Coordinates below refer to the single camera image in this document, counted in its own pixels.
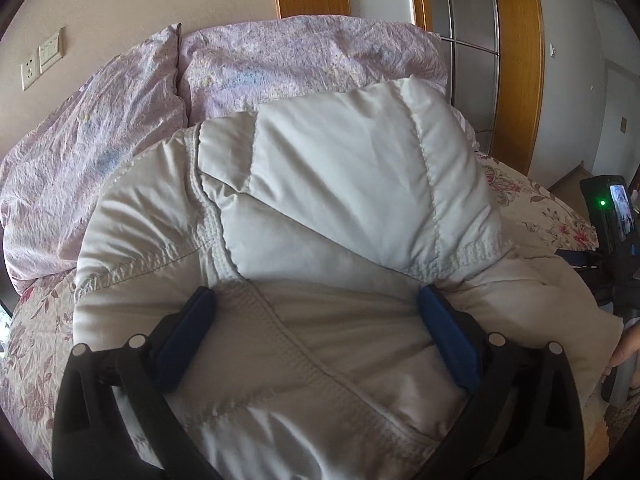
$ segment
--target floral bedsheet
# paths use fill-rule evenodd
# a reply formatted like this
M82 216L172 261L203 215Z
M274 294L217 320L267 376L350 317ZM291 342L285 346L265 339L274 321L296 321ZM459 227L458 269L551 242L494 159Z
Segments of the floral bedsheet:
M53 415L73 345L75 277L74 270L45 276L24 291L0 360L0 408L49 474Z
M593 227L546 189L494 158L478 154L478 160L505 218L554 249L596 246ZM40 278L25 291L0 360L0 408L49 473L55 404L72 347L75 275Z
M477 156L503 217L524 225L554 250L598 246L594 227L567 204L506 164L481 153Z

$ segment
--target light switch panel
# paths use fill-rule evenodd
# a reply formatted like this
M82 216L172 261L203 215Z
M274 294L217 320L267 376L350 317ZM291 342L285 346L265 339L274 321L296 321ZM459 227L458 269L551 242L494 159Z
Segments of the light switch panel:
M62 59L62 29L40 45L40 73Z

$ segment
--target white down jacket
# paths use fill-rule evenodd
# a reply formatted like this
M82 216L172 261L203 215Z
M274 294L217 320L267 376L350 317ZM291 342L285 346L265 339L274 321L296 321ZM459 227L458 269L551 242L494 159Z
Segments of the white down jacket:
M281 100L114 176L78 260L74 339L120 346L210 286L218 316L169 401L225 479L410 478L465 402L419 287L487 331L561 342L582 400L615 348L619 322L563 261L516 251L426 82Z

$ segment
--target black device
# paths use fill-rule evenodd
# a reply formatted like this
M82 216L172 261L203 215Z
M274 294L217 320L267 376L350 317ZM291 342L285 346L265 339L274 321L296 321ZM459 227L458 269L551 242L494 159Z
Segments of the black device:
M625 179L601 175L580 182L591 224L598 235L596 251L558 251L576 267L599 306L612 304L625 330L640 320L640 235ZM615 367L602 385L602 398L616 407L626 403L636 370L636 354Z

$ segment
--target pink bedding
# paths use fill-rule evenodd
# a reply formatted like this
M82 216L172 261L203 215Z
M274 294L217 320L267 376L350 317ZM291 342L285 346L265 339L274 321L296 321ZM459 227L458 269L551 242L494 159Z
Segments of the pink bedding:
M189 125L261 103L327 90L347 92L415 75L445 94L440 37L409 23L347 16L213 27L180 40L178 94ZM452 111L475 149L476 134Z
M39 278L24 291L0 360L0 408L49 474L53 415L73 345L75 276Z
M5 156L0 221L18 293L76 266L102 184L186 126L175 92L179 25L117 56Z

